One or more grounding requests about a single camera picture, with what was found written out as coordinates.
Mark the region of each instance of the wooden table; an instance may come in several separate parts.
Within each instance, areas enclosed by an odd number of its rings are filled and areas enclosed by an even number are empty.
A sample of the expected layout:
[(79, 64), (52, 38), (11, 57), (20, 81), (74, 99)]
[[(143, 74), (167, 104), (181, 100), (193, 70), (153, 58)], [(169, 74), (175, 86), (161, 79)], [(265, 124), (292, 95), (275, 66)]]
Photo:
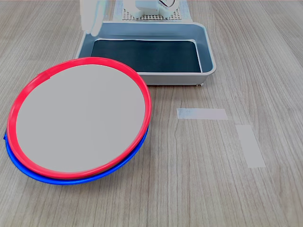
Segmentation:
[[(95, 182), (28, 178), (1, 140), (0, 227), (303, 226), (303, 3), (188, 4), (216, 73), (204, 87), (150, 87), (143, 148)], [(78, 1), (0, 1), (1, 136), (21, 89), (75, 57), (79, 11)], [(177, 108), (222, 108), (229, 120), (178, 120)], [(266, 167), (248, 168), (239, 124), (252, 126)]]

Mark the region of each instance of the black mat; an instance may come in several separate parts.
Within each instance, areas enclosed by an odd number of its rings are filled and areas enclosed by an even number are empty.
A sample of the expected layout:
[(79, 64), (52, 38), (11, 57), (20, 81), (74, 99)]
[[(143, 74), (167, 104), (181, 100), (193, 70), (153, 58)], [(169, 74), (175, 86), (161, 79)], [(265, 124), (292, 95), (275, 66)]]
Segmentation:
[(190, 41), (97, 40), (91, 56), (122, 62), (137, 72), (201, 72)]

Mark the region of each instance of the stacked plates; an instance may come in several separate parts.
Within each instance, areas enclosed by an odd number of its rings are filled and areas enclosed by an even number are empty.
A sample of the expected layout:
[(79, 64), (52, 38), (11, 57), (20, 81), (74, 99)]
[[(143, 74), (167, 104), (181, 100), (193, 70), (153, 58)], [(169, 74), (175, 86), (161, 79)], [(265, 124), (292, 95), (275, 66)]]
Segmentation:
[(4, 137), (26, 175), (52, 184), (86, 183), (127, 163), (151, 118), (142, 78), (110, 59), (67, 61), (39, 74), (19, 94)]

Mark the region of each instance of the blue rim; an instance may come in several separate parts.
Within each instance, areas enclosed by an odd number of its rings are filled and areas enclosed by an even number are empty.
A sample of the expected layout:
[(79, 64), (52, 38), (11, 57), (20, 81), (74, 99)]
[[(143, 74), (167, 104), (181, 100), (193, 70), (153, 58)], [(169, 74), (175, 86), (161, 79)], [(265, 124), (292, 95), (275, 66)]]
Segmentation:
[(25, 175), (37, 180), (37, 181), (41, 181), (43, 183), (49, 183), (49, 184), (56, 184), (56, 185), (73, 185), (73, 184), (80, 184), (80, 183), (88, 183), (91, 181), (95, 181), (97, 179), (100, 179), (102, 177), (105, 177), (111, 173), (113, 173), (114, 171), (118, 170), (119, 168), (121, 168), (122, 166), (124, 166), (129, 160), (131, 160), (135, 154), (139, 151), (139, 149), (141, 148), (142, 144), (144, 143), (146, 136), (148, 133), (148, 128), (146, 133), (144, 134), (143, 138), (140, 140), (140, 142), (138, 143), (138, 145), (132, 150), (132, 152), (119, 164), (117, 164), (116, 166), (112, 167), (111, 169), (104, 171), (98, 175), (94, 175), (91, 177), (87, 177), (87, 178), (82, 178), (82, 179), (74, 179), (74, 180), (59, 180), (59, 179), (52, 179), (52, 178), (48, 178), (48, 177), (44, 177), (41, 176), (39, 174), (36, 174), (35, 172), (27, 169), (24, 165), (22, 165), (19, 160), (15, 157), (15, 155), (13, 154), (10, 146), (9, 146), (9, 139), (7, 137), (7, 134), (5, 133), (4, 136), (4, 140), (6, 143), (6, 150), (9, 154), (10, 159), (12, 160), (12, 162), (15, 164), (15, 166), (21, 171), (23, 172)]

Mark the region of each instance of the red rim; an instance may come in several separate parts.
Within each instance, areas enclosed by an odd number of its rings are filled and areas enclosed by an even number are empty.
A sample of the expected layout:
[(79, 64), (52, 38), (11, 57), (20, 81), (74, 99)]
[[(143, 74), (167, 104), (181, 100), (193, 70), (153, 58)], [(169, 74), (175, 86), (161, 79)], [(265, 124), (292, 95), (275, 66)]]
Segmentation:
[[(23, 153), (18, 143), (16, 127), (17, 127), (17, 117), (19, 110), (23, 102), (25, 101), (26, 97), (31, 93), (31, 91), (33, 91), (37, 86), (39, 86), (40, 84), (51, 78), (53, 75), (72, 67), (76, 67), (80, 65), (89, 65), (89, 64), (103, 65), (119, 70), (124, 74), (128, 75), (139, 86), (145, 101), (145, 116), (144, 116), (142, 127), (140, 128), (140, 131), (137, 134), (135, 140), (132, 142), (132, 144), (120, 156), (116, 157), (114, 160), (110, 161), (105, 165), (99, 166), (91, 170), (76, 172), (76, 173), (57, 172), (43, 168), (37, 165), (36, 163), (34, 163), (33, 161), (31, 161)], [(109, 168), (111, 168), (112, 166), (115, 166), (116, 164), (121, 162), (135, 148), (135, 146), (139, 143), (143, 135), (146, 133), (146, 130), (150, 123), (151, 113), (152, 113), (152, 101), (151, 101), (149, 89), (147, 88), (147, 85), (145, 84), (144, 80), (139, 76), (139, 74), (136, 71), (134, 71), (129, 66), (112, 59), (97, 58), (97, 57), (80, 58), (80, 59), (74, 59), (71, 61), (61, 63), (40, 73), (28, 85), (25, 86), (25, 88), (21, 91), (19, 96), (16, 98), (12, 106), (12, 109), (9, 113), (7, 136), (14, 155), (28, 169), (36, 172), (37, 174), (50, 178), (77, 179), (77, 178), (88, 177), (104, 172)]]

